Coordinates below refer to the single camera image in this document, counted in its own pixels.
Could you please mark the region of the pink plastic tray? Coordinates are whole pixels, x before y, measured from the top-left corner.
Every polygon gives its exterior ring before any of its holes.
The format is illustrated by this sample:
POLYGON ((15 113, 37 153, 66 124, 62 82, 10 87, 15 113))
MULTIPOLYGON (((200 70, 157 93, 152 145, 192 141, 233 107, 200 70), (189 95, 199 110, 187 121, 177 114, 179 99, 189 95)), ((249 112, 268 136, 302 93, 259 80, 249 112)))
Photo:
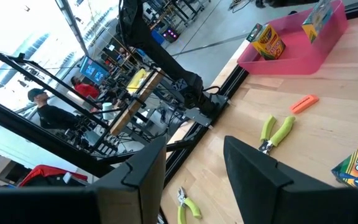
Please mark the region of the pink plastic tray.
POLYGON ((238 66, 253 75, 311 75, 317 72, 345 33, 348 22, 341 0, 331 2, 333 13, 314 42, 310 42, 301 25, 312 8, 269 21, 286 48, 276 60, 265 60, 249 44, 237 59, 238 66))

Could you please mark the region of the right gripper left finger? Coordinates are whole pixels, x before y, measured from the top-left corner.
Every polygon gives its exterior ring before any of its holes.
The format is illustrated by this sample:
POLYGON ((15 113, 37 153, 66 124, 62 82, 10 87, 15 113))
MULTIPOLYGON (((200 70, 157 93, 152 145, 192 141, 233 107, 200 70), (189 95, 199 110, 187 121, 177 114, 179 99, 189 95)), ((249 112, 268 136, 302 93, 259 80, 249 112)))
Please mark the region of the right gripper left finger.
POLYGON ((101 224, 157 224, 166 168, 158 137, 96 182, 101 224))

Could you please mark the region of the computer monitor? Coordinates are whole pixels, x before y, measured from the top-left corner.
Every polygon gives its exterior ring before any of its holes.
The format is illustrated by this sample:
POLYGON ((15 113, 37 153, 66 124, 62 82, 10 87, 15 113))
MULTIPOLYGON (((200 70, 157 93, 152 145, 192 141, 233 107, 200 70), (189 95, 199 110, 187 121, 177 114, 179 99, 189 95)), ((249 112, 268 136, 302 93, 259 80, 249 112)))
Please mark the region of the computer monitor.
POLYGON ((109 76, 109 72, 102 65, 88 56, 84 57, 80 65, 80 73, 97 85, 109 76))

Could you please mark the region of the orange eraser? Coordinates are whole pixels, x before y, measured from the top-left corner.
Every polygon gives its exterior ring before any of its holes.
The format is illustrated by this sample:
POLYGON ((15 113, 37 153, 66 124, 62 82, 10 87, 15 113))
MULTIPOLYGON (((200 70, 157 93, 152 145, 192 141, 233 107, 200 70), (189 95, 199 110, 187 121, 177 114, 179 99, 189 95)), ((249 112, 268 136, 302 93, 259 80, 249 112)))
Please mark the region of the orange eraser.
POLYGON ((293 114, 299 114, 305 109, 309 108, 313 104, 319 101, 316 95, 306 95, 301 100, 297 101, 290 107, 290 111, 293 114))

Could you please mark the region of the thin black gantry frame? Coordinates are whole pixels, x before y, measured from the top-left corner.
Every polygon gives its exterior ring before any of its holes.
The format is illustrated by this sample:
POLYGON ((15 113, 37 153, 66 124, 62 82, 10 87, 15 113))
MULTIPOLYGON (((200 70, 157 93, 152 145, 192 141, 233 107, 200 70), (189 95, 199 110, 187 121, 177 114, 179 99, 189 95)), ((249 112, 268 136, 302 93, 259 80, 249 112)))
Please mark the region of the thin black gantry frame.
MULTIPOLYGON (((99 125, 101 125, 103 128, 106 129, 107 133, 110 134, 110 126, 111 126, 111 124, 107 124, 104 121, 102 121, 101 119, 98 119, 96 117, 97 114, 102 114, 103 113, 102 108, 100 108, 98 105, 96 105, 96 103, 90 101, 89 99, 87 99, 87 98, 83 97, 82 95, 80 95, 79 93, 77 93, 72 87, 68 86, 65 82, 61 81, 55 75, 52 75, 46 69, 40 67, 37 63, 35 63, 33 61, 30 61, 30 60, 27 60, 27 59, 24 59, 24 58, 5 55, 3 53, 0 53, 0 61, 4 62, 5 64, 7 64, 9 66, 11 66, 14 70, 17 70, 18 72, 23 74, 25 77, 29 78, 30 80, 32 80, 36 84, 42 86, 47 91, 50 91, 56 97, 58 97, 59 99, 63 100, 65 103, 67 103, 70 106, 72 106, 75 109, 77 109, 80 113, 82 113, 88 119, 90 119, 90 120, 98 123, 99 125), (82 106, 78 105, 73 100, 71 100, 68 97, 66 97, 66 95, 60 93, 56 89, 54 89, 51 86, 49 86, 47 83, 43 82, 42 80, 40 80, 36 76, 34 76, 31 73, 29 73, 26 69, 21 67, 21 64, 30 64, 31 66, 35 67, 36 69, 40 70, 41 72, 43 72, 44 74, 49 76, 52 80, 56 81, 58 84, 60 84, 63 87, 67 88, 70 92, 74 93, 76 96, 79 96, 82 100, 84 100, 87 103, 93 105, 94 107, 100 109, 100 111, 90 113, 88 110, 85 110, 82 106)), ((117 109, 114 109, 113 111, 114 112, 118 111, 120 113, 123 108, 117 108, 117 109)), ((133 132, 128 127, 124 128, 124 130, 121 133, 127 133, 133 140, 135 140, 135 141, 137 141, 137 142, 139 142, 139 143, 141 143, 143 145, 146 145, 146 144, 148 144, 150 142, 150 140, 144 138, 143 136, 141 136, 140 134, 138 134, 136 132, 133 132)))

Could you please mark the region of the yellow object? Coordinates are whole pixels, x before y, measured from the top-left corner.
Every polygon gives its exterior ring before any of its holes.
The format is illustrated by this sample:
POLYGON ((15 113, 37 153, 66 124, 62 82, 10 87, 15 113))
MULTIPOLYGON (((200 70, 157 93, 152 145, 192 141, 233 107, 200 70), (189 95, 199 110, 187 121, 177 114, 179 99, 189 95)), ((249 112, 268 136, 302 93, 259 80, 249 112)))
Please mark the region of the yellow object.
POLYGON ((143 68, 137 71, 127 85, 126 90, 129 92, 129 94, 135 93, 137 89, 140 88, 141 84, 144 82, 144 80, 148 77, 149 74, 150 72, 147 72, 143 68))

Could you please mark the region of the thick black frame beam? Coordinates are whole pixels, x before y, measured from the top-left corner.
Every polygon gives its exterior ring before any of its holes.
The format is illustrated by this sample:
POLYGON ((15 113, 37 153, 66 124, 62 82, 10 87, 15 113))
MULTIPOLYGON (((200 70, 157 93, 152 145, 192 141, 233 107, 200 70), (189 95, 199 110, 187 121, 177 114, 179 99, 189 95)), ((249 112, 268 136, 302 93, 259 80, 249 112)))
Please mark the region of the thick black frame beam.
POLYGON ((143 165, 146 158, 152 155, 151 144, 143 149, 97 161, 84 152, 76 150, 72 145, 50 134, 33 122, 19 116, 0 104, 0 126, 44 148, 46 151, 74 164, 96 177, 102 177, 112 171, 112 165, 119 162, 131 162, 143 165))

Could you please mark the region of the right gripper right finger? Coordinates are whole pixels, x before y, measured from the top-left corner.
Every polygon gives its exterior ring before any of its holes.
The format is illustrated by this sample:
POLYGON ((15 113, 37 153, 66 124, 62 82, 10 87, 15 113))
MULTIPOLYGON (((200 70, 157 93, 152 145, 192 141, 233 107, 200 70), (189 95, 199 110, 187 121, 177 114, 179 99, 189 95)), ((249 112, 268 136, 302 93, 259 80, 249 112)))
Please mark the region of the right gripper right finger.
POLYGON ((330 185, 233 136, 224 138, 223 154, 244 224, 337 224, 330 185))

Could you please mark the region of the blue bin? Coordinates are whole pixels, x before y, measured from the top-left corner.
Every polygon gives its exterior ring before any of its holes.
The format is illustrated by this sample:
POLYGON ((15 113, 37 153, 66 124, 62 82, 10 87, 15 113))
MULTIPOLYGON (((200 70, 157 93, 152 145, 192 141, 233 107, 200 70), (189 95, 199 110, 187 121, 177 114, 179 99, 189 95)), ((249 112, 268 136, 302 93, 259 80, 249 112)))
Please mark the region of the blue bin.
POLYGON ((159 44, 162 45, 165 41, 165 38, 159 34, 156 30, 151 30, 151 35, 153 39, 159 44))

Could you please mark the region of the red and black bag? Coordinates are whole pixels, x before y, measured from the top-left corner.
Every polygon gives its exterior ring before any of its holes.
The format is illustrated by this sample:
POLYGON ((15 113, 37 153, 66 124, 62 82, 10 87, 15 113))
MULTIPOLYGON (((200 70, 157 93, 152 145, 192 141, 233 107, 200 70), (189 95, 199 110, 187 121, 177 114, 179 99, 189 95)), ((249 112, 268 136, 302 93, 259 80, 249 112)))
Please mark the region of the red and black bag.
POLYGON ((88 177, 61 168, 38 165, 35 166, 19 184, 19 187, 83 187, 88 185, 88 177))

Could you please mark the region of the white cup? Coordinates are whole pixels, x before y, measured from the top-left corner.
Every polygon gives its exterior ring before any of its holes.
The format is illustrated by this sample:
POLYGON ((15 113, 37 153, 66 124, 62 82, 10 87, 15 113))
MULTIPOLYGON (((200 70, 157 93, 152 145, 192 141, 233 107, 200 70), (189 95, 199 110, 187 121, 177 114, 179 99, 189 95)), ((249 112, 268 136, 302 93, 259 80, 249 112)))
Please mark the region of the white cup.
POLYGON ((115 112, 113 111, 113 105, 110 102, 106 102, 102 104, 102 115, 104 120, 112 120, 115 118, 115 112))

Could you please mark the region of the person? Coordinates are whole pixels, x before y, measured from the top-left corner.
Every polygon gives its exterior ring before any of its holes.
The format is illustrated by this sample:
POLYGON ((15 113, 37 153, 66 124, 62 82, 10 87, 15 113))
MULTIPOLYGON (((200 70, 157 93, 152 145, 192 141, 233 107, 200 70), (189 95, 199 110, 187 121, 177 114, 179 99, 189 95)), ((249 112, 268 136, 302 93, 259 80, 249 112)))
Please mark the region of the person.
POLYGON ((85 98, 90 96, 93 99, 97 99, 100 94, 97 88, 93 85, 83 83, 78 77, 71 77, 70 82, 74 89, 85 98))
POLYGON ((76 116, 61 108, 48 104, 48 95, 43 89, 33 88, 27 93, 28 99, 37 105, 37 113, 40 117, 41 127, 44 129, 67 129, 76 128, 76 116))

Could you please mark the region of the neighbouring wooden table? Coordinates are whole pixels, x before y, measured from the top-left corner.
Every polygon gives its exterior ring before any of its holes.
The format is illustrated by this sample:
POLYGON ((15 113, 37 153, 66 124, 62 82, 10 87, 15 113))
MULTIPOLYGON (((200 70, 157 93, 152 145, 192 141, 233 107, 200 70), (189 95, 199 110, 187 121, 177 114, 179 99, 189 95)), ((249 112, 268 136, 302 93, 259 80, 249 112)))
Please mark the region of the neighbouring wooden table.
POLYGON ((129 104, 122 109, 122 111, 115 117, 110 126, 110 134, 117 136, 124 128, 131 122, 141 106, 145 103, 146 99, 157 88, 157 85, 164 78, 164 72, 161 68, 153 70, 146 78, 145 82, 136 89, 133 95, 134 99, 129 101, 129 104))

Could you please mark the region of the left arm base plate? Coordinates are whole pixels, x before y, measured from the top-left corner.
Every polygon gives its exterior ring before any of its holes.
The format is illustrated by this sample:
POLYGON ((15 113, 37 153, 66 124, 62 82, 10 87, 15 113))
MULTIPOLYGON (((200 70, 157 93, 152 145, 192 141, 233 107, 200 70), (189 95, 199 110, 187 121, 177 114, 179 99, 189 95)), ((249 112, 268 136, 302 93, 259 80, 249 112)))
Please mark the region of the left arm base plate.
POLYGON ((214 105, 212 109, 207 113, 202 113, 199 108, 192 108, 190 110, 186 110, 184 115, 204 127, 212 128, 214 121, 219 117, 223 109, 230 104, 230 99, 227 96, 218 94, 204 94, 214 105))

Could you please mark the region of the box with purple lights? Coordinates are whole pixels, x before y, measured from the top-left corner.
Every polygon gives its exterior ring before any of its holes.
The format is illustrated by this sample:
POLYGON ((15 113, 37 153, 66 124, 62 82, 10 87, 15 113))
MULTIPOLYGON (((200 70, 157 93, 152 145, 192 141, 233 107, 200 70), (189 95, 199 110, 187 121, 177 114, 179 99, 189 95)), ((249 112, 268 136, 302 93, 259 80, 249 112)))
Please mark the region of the box with purple lights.
POLYGON ((162 36, 169 43, 173 43, 179 38, 180 35, 175 29, 168 27, 162 32, 162 36))

